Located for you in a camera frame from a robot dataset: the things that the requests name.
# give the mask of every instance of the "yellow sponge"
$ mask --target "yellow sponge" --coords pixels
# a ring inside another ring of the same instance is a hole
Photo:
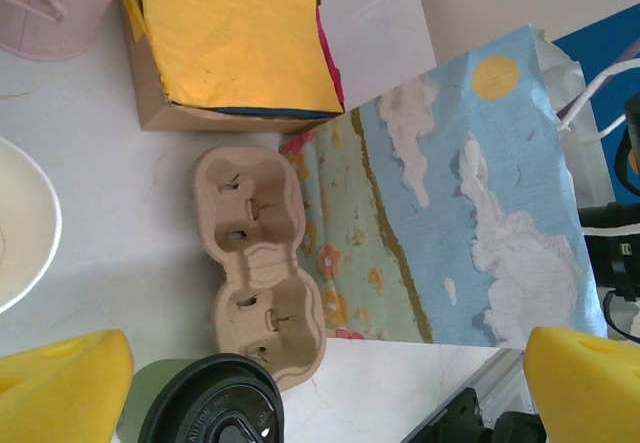
[[[524,371],[553,443],[640,439],[640,347],[564,328],[536,328]]]
[[[0,442],[108,443],[133,376],[121,331],[0,359]]]

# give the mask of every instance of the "yellow painted sun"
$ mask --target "yellow painted sun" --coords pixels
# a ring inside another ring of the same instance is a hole
[[[513,58],[490,56],[480,62],[471,77],[471,87],[478,98],[498,100],[507,96],[518,84],[520,69]]]

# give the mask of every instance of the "cardboard box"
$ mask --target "cardboard box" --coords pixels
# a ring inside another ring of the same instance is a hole
[[[123,11],[123,23],[143,130],[297,133],[328,121],[326,118],[297,120],[234,116],[173,103],[164,92],[149,40],[143,36],[137,43],[134,41],[126,10]]]

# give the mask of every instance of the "brown painted line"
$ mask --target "brown painted line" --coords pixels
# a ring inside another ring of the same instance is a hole
[[[418,290],[416,289],[413,277],[411,276],[411,271],[409,271],[409,263],[407,261],[407,257],[402,250],[402,246],[400,246],[398,238],[391,228],[389,219],[387,218],[387,213],[384,209],[384,205],[382,204],[382,195],[380,194],[376,177],[374,176],[373,170],[371,169],[371,166],[369,164],[369,153],[367,152],[367,145],[365,143],[364,129],[362,127],[362,120],[360,119],[360,112],[355,109],[351,111],[350,116],[353,130],[360,138],[362,164],[364,166],[364,171],[367,175],[367,179],[371,184],[371,190],[373,191],[373,200],[376,207],[378,226],[380,228],[382,242],[398,260],[400,276],[402,277],[404,286],[407,289],[409,302],[411,304],[411,308],[413,309],[413,317],[416,324],[418,325],[418,332],[422,337],[422,341],[424,341],[425,343],[433,343],[431,324],[429,323],[429,319],[427,318],[427,315],[422,308],[420,295],[418,294]]]

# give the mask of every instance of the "white painted cloud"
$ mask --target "white painted cloud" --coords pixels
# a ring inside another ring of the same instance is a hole
[[[495,278],[484,319],[498,346],[524,348],[536,326],[571,326],[580,270],[567,239],[541,233],[524,211],[505,214],[500,209],[472,134],[460,155],[460,174],[460,190],[476,207],[474,265]]]
[[[423,75],[394,88],[378,101],[380,116],[387,123],[393,143],[393,155],[404,166],[402,182],[413,190],[423,208],[430,203],[424,187],[429,161],[420,151],[418,139],[435,127],[431,104],[439,91],[438,84]]]
[[[449,301],[453,306],[458,304],[458,295],[456,294],[456,282],[452,278],[444,279],[444,289],[449,295]]]

